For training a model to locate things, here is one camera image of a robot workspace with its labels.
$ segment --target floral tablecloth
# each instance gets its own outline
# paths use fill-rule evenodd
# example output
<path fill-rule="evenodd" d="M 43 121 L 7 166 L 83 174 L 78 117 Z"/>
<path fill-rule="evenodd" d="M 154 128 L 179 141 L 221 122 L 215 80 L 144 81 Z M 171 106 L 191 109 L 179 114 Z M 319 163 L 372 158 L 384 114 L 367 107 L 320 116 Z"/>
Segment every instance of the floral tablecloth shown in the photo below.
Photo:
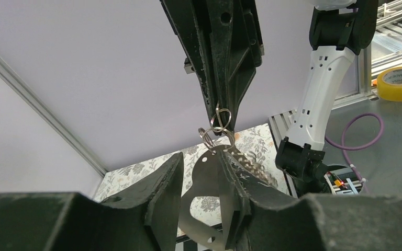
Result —
<path fill-rule="evenodd" d="M 269 125 L 263 124 L 237 132 L 235 133 L 235 139 L 237 149 L 242 153 L 255 153 L 257 161 L 264 165 L 277 180 L 278 190 L 288 194 L 284 175 L 275 167 L 276 148 L 272 140 Z M 226 137 L 221 137 L 214 141 L 217 144 L 229 144 Z M 192 169 L 198 158 L 206 151 L 207 148 L 202 143 L 177 151 L 184 154 L 184 181 L 182 195 L 191 187 Z M 103 199 L 135 184 L 140 179 L 155 171 L 174 153 L 169 153 L 107 173 L 96 192 L 94 200 L 100 202 Z M 208 225 L 213 226 L 221 223 L 219 199 L 216 197 L 195 198 L 191 205 L 191 213 L 193 217 Z M 178 236 L 182 235 L 184 235 L 184 233 L 178 229 Z"/>

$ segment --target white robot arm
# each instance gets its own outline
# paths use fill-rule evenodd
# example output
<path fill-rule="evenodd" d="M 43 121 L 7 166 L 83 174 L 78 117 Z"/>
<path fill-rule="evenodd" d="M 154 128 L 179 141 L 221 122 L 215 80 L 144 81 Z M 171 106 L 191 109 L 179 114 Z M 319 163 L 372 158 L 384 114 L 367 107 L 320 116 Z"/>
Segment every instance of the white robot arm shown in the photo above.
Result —
<path fill-rule="evenodd" d="M 378 0 L 309 0 L 314 4 L 309 40 L 309 77 L 293 125 L 281 141 L 275 160 L 290 175 L 297 193 L 322 192 L 326 126 L 340 84 L 372 41 Z M 340 13 L 340 9 L 349 9 Z"/>

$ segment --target gray work surface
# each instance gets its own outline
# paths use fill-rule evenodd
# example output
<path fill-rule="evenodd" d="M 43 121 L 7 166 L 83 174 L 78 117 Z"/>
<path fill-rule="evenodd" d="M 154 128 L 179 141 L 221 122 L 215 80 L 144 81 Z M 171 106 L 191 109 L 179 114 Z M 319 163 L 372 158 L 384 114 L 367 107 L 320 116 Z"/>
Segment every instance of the gray work surface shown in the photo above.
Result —
<path fill-rule="evenodd" d="M 402 195 L 402 102 L 366 100 L 332 111 L 326 135 L 341 143 L 341 133 L 347 123 L 365 112 L 379 114 L 385 125 L 383 136 L 373 146 L 349 152 L 352 163 L 368 180 L 371 193 Z M 355 122 L 346 133 L 347 146 L 358 146 L 373 139 L 379 124 L 373 117 L 364 117 Z M 324 163 L 345 164 L 341 150 L 326 143 Z"/>

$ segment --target wire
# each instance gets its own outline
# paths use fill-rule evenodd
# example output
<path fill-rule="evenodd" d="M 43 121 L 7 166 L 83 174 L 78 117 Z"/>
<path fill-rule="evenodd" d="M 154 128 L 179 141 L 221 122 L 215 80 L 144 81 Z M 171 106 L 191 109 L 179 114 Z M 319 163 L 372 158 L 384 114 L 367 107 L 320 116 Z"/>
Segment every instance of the wire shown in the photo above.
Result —
<path fill-rule="evenodd" d="M 377 136 L 370 142 L 368 142 L 367 144 L 361 145 L 361 146 L 355 146 L 355 147 L 348 147 L 345 146 L 345 138 L 346 138 L 346 133 L 349 129 L 349 127 L 355 123 L 355 121 L 359 120 L 360 118 L 363 117 L 374 117 L 378 120 L 379 124 L 380 124 L 380 130 L 377 134 Z M 351 159 L 349 158 L 348 152 L 347 151 L 358 151 L 358 150 L 362 150 L 362 149 L 366 149 L 369 146 L 375 144 L 378 142 L 378 140 L 381 138 L 381 136 L 383 135 L 384 132 L 384 121 L 381 119 L 381 117 L 375 113 L 363 113 L 360 114 L 358 116 L 356 116 L 355 118 L 353 118 L 351 121 L 349 121 L 349 123 L 346 125 L 346 127 L 343 130 L 343 133 L 341 134 L 341 145 L 335 143 L 334 141 L 330 140 L 330 138 L 328 138 L 327 136 L 325 136 L 326 141 L 332 145 L 333 147 L 336 147 L 338 149 L 341 149 L 343 151 L 343 156 L 344 159 L 346 160 L 347 164 L 351 167 L 352 171 L 355 173 L 357 179 L 363 184 L 363 188 L 366 192 L 369 193 L 369 190 L 367 188 L 367 186 L 365 185 L 366 179 L 363 178 L 363 176 L 361 176 L 360 172 L 358 172 L 357 168 L 355 167 L 355 165 L 352 163 Z"/>

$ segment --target yellow tape roll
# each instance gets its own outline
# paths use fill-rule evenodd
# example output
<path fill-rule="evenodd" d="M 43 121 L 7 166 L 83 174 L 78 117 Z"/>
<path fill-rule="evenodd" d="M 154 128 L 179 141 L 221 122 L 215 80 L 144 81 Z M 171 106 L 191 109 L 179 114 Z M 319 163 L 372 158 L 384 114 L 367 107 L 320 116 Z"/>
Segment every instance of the yellow tape roll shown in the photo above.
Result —
<path fill-rule="evenodd" d="M 389 101 L 402 101 L 402 67 L 382 72 L 377 78 L 378 95 Z"/>

